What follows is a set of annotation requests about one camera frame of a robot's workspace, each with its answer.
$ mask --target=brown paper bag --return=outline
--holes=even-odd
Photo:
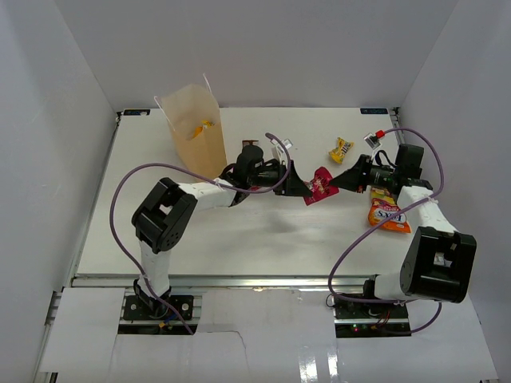
[[[216,178],[227,166],[220,108],[215,97],[199,85],[188,85],[161,99],[177,154],[188,170]],[[197,137],[193,133],[202,120],[214,125]]]

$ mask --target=gray wall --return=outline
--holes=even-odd
[[[511,382],[510,69],[511,3],[460,1],[402,106],[403,125],[443,159],[442,210],[477,239],[470,296],[503,382]],[[425,174],[438,179],[431,156]]]
[[[53,0],[0,0],[0,381],[28,382],[115,126]]]
[[[456,0],[57,0],[110,104],[397,106]]]

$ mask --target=orange chip bag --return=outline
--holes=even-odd
[[[371,207],[369,210],[369,224],[374,226],[382,219],[394,214],[399,210],[392,195],[385,189],[371,188],[370,190]],[[406,215],[400,214],[389,222],[383,224],[382,228],[401,233],[411,233],[410,225],[406,221]]]

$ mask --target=red package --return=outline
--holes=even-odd
[[[332,178],[332,174],[323,166],[314,172],[312,181],[306,183],[312,191],[312,197],[303,197],[307,206],[339,193],[339,188],[328,184]]]

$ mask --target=tabletop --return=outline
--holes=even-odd
[[[311,180],[324,166],[333,176],[350,168],[362,153],[370,154],[363,137],[392,128],[389,115],[362,115],[360,109],[227,108],[221,109],[228,163],[235,162],[242,140],[259,140],[265,159],[271,132],[293,143],[291,158],[303,180]],[[353,141],[342,165],[327,152],[336,139]],[[77,268],[78,276],[135,275],[136,267],[113,241],[109,205],[121,178],[137,165],[164,162],[182,166],[164,114],[151,109],[147,116],[123,116],[117,128],[105,176],[93,211]],[[389,135],[383,146],[393,159],[398,141]],[[139,259],[140,248],[131,217],[162,177],[195,182],[163,168],[135,174],[117,201],[115,224],[119,236]],[[172,249],[169,274],[181,275],[314,275],[325,276],[336,259],[368,229],[369,193],[341,190],[311,206],[302,198],[273,193],[251,195],[236,207],[194,214],[180,243]],[[338,269],[337,275],[385,274],[399,270],[413,235],[377,231],[370,235]]]

